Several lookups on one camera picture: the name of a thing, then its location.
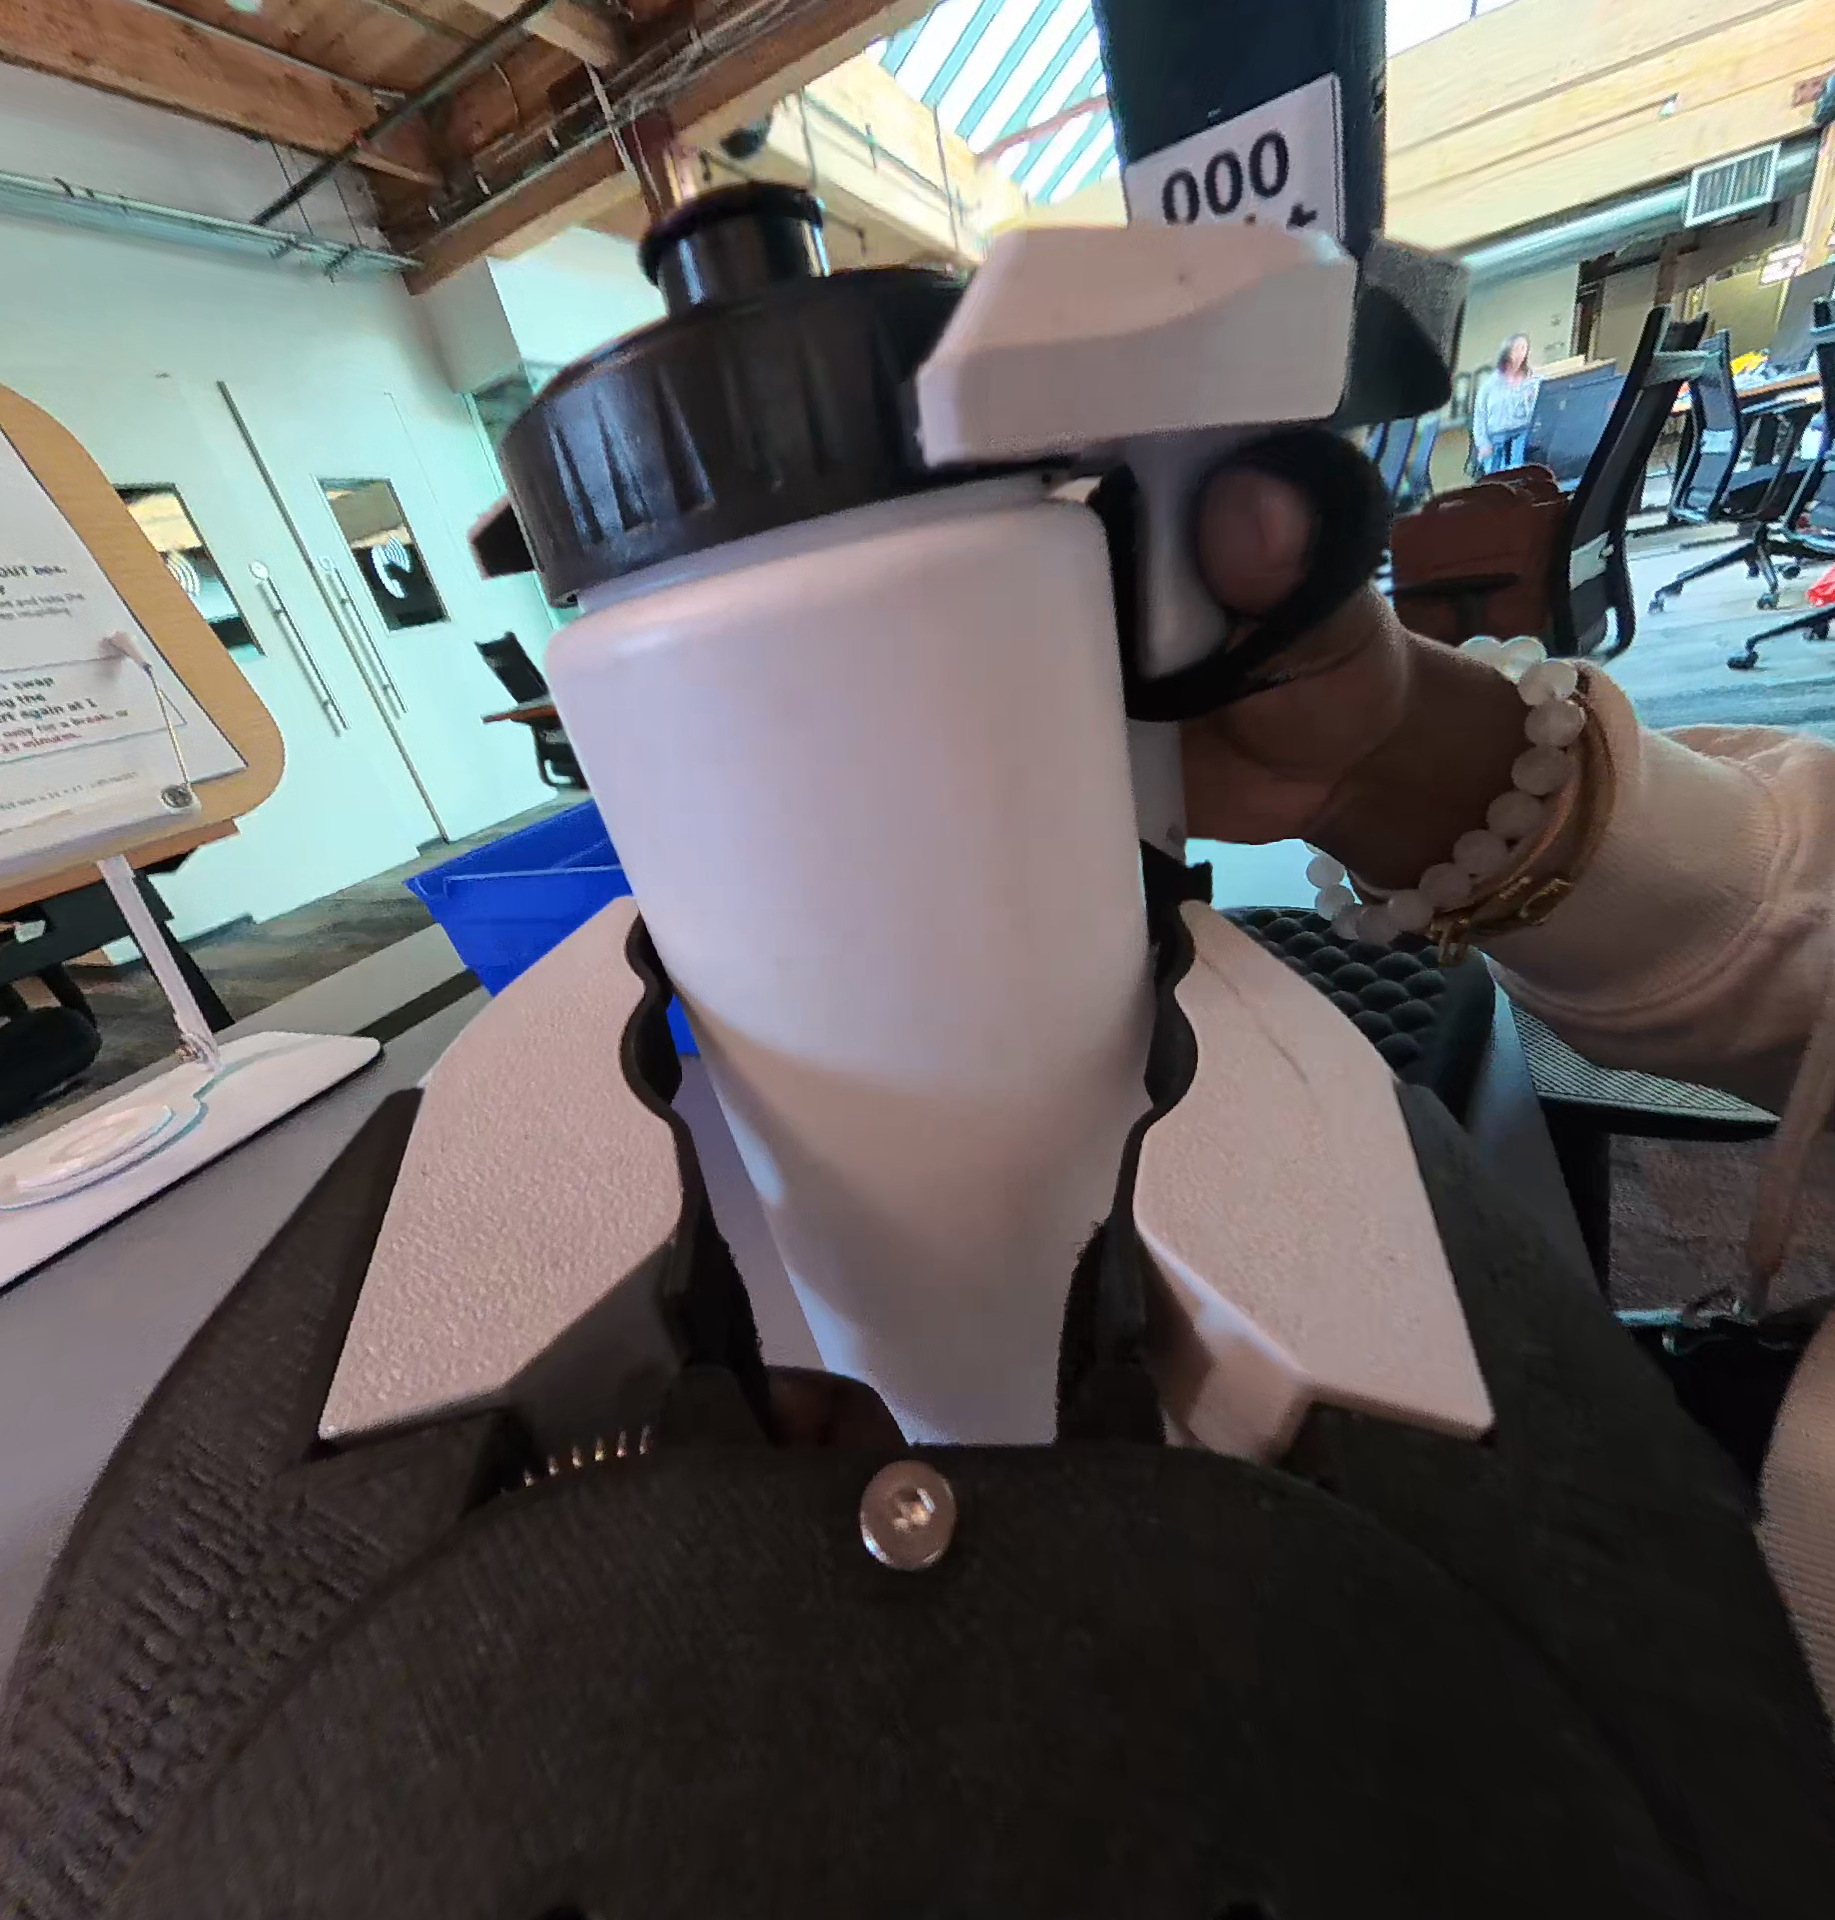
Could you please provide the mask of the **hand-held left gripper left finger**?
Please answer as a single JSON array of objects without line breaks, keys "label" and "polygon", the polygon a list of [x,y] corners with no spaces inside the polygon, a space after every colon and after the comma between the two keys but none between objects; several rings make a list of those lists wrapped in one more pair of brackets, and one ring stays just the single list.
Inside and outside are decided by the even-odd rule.
[{"label": "hand-held left gripper left finger", "polygon": [[637,1451],[696,1367],[768,1418],[756,1315],[673,1106],[668,999],[614,899],[424,1074],[321,1440],[500,1414],[536,1452]]}]

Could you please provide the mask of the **black dimpled cushion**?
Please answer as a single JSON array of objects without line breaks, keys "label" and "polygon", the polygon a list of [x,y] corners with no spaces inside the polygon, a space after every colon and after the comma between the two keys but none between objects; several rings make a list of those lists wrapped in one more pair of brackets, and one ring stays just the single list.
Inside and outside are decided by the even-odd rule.
[{"label": "black dimpled cushion", "polygon": [[1245,906],[1226,917],[1325,996],[1398,1081],[1467,1120],[1496,1008],[1480,958],[1443,961],[1419,940],[1350,940],[1310,908]]}]

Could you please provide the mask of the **black bottle lid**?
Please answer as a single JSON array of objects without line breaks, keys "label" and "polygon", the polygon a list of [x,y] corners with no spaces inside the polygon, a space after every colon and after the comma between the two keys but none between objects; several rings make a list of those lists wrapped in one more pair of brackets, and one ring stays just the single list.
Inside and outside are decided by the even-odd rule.
[{"label": "black bottle lid", "polygon": [[830,272],[791,184],[708,190],[651,227],[664,320],[556,372],[498,441],[544,599],[991,466],[932,468],[914,374],[967,273]]}]

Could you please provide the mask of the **white door with window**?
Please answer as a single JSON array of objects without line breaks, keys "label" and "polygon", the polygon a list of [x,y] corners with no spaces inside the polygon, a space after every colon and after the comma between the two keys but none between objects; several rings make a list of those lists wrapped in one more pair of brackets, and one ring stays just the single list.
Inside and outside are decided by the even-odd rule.
[{"label": "white door with window", "polygon": [[567,736],[539,714],[553,619],[526,572],[482,575],[472,546],[493,503],[468,409],[376,387],[336,388],[305,435],[319,503],[318,567],[359,669],[436,830],[462,839],[544,797],[585,800]]},{"label": "white door with window", "polygon": [[281,782],[229,844],[247,911],[405,865],[439,822],[305,561],[301,514],[229,398],[199,378],[127,378],[115,435],[117,481],[174,487],[250,638],[232,657],[281,730]]}]

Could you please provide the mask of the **white plastic bottle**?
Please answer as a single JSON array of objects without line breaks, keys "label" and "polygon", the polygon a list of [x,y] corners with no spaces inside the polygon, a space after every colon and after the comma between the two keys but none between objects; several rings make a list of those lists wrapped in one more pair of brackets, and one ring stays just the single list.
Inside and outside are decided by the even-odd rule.
[{"label": "white plastic bottle", "polygon": [[1048,1441],[1151,1030],[1096,514],[1026,474],[735,541],[544,675],[826,1367]]}]

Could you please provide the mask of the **wooden sign board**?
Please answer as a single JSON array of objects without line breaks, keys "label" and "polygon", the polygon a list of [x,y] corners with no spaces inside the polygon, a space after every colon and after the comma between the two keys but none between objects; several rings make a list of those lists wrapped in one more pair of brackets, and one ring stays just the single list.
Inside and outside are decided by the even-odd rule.
[{"label": "wooden sign board", "polygon": [[[0,426],[45,487],[77,519],[97,553],[115,561],[117,584],[142,589],[142,608],[167,619],[167,630],[155,633],[165,657],[188,677],[190,690],[245,758],[239,774],[199,789],[199,811],[192,821],[139,835],[129,850],[131,865],[146,871],[192,859],[209,849],[229,850],[243,815],[270,797],[281,782],[278,727],[84,446],[57,419],[4,384],[0,384]],[[109,856],[109,844],[77,857],[47,857],[27,881],[0,877],[0,917],[43,896],[94,883],[94,865],[103,856]]]}]

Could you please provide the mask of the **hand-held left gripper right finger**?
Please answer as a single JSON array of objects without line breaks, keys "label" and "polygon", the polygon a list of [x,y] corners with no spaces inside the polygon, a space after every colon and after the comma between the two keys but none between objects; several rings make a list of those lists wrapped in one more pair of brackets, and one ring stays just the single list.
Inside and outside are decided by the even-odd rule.
[{"label": "hand-held left gripper right finger", "polygon": [[1055,1436],[1287,1459],[1320,1412],[1494,1426],[1401,1086],[1199,899],[1151,899],[1148,1110],[1067,1299]]}]

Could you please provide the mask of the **person's right hand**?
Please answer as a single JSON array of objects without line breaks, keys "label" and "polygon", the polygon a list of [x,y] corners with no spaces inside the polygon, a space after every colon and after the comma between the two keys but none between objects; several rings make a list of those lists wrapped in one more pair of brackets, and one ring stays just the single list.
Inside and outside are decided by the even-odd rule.
[{"label": "person's right hand", "polygon": [[1506,675],[1409,634],[1360,584],[1265,690],[1182,723],[1178,743],[1194,839],[1313,844],[1394,891],[1486,822],[1526,720]]}]

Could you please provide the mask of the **blue plastic bin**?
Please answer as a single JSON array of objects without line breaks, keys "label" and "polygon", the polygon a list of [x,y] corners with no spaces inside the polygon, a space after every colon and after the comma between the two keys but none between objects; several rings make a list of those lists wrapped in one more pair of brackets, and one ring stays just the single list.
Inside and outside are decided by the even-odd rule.
[{"label": "blue plastic bin", "polygon": [[490,996],[635,894],[591,797],[424,867],[405,887]]}]

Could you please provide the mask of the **person's right forearm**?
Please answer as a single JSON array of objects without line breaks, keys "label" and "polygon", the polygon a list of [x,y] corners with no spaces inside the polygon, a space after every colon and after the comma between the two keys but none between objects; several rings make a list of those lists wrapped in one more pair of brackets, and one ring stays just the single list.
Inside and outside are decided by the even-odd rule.
[{"label": "person's right forearm", "polygon": [[1601,669],[1590,706],[1613,789],[1596,852],[1486,949],[1590,1061],[1783,1113],[1835,961],[1835,743],[1652,730]]}]

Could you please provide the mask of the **brown office chair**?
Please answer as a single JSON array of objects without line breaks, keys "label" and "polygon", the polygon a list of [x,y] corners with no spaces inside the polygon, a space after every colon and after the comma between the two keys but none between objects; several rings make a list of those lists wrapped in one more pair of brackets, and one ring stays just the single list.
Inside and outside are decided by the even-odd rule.
[{"label": "brown office chair", "polygon": [[1390,527],[1390,603],[1416,637],[1548,638],[1570,498],[1543,465],[1443,492]]}]

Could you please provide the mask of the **wooden pillar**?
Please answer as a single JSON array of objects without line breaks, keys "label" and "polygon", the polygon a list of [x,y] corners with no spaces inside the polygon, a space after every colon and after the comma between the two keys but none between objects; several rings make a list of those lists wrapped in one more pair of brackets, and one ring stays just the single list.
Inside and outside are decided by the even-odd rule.
[{"label": "wooden pillar", "polygon": [[668,107],[641,107],[616,119],[614,147],[623,170],[635,180],[654,227],[699,198],[699,160],[688,147]]}]

